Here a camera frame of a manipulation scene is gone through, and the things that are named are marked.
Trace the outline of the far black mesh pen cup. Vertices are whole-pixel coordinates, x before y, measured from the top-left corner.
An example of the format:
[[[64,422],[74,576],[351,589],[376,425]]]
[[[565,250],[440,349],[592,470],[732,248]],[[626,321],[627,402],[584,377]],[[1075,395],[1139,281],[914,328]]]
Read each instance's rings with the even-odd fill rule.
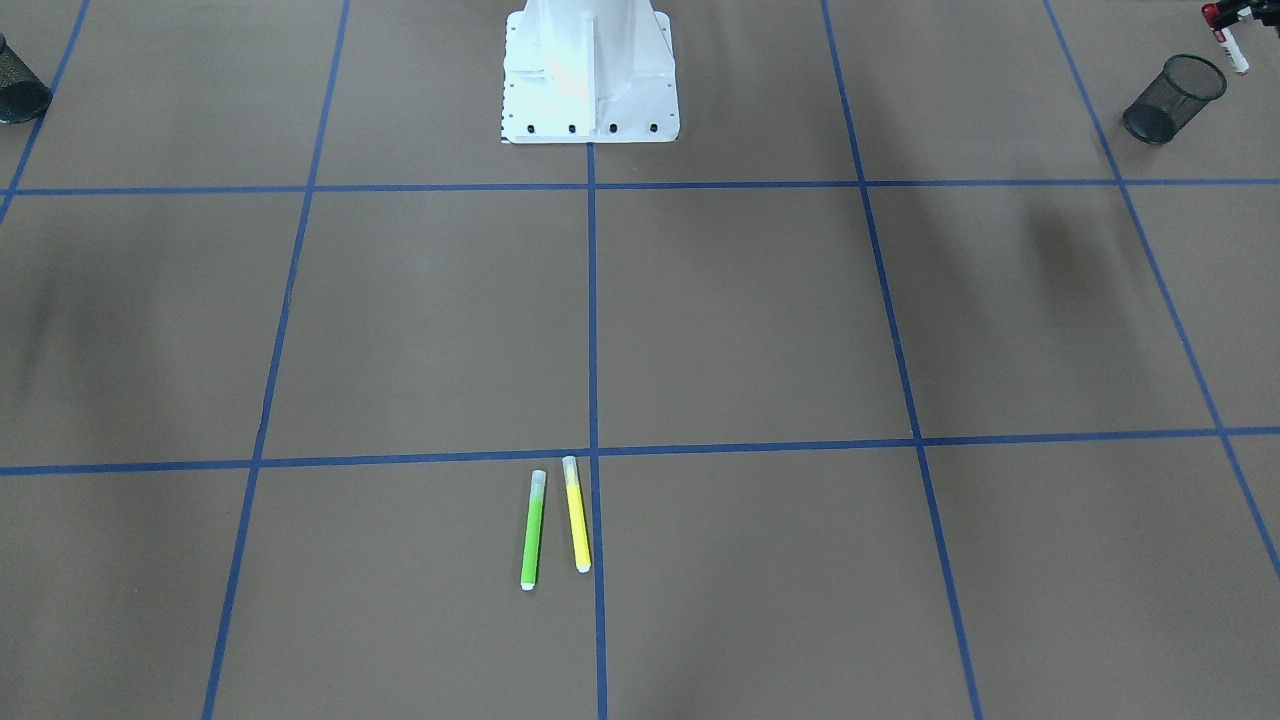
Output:
[[[15,126],[36,120],[47,111],[51,101],[51,88],[1,35],[1,123]]]

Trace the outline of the black mesh pen cup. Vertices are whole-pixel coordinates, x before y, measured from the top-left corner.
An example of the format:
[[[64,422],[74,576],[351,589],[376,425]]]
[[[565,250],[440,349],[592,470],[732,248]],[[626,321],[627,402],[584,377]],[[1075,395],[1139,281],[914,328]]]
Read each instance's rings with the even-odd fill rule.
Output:
[[[1208,59],[1175,54],[1121,115],[1123,127],[1148,145],[1165,145],[1228,90],[1226,76]]]
[[[15,126],[36,120],[47,111],[51,101],[51,88],[1,35],[1,123]]]

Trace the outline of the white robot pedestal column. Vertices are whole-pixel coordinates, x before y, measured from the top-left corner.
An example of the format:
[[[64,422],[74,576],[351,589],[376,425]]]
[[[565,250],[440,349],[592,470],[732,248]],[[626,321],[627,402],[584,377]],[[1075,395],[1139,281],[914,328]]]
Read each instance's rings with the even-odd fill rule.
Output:
[[[649,1],[527,1],[506,18],[500,141],[668,143],[672,23]]]

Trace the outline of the white marker red cap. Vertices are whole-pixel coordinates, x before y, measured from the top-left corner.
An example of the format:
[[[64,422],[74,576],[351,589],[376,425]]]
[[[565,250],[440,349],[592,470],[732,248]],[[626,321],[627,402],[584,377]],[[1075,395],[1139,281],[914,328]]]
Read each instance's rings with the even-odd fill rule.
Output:
[[[1215,29],[1213,36],[1219,46],[1222,49],[1222,54],[1228,59],[1228,64],[1231,67],[1233,72],[1238,76],[1248,76],[1251,72],[1251,64],[1242,51],[1239,42],[1235,40],[1230,29]]]

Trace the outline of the near black mesh pen cup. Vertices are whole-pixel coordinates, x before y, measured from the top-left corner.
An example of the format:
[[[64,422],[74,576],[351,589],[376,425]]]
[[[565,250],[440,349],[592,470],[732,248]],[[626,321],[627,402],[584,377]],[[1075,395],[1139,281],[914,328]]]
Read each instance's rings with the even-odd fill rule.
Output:
[[[1226,76],[1208,59],[1175,54],[1121,115],[1123,127],[1148,145],[1165,145],[1228,90]]]

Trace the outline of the yellow highlighter pen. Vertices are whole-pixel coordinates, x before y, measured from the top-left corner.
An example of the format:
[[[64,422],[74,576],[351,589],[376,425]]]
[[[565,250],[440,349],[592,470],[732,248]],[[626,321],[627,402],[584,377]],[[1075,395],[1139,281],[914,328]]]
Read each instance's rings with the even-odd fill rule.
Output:
[[[566,503],[570,515],[573,564],[579,574],[589,574],[593,569],[593,556],[577,459],[572,455],[563,456],[561,459],[561,466],[564,480]]]

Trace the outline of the green highlighter pen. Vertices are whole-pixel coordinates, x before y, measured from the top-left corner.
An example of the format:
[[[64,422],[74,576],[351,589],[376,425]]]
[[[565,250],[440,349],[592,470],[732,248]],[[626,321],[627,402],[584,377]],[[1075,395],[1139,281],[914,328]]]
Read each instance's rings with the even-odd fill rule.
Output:
[[[530,475],[527,511],[518,585],[522,592],[536,588],[541,556],[541,525],[544,519],[547,473],[535,469]]]

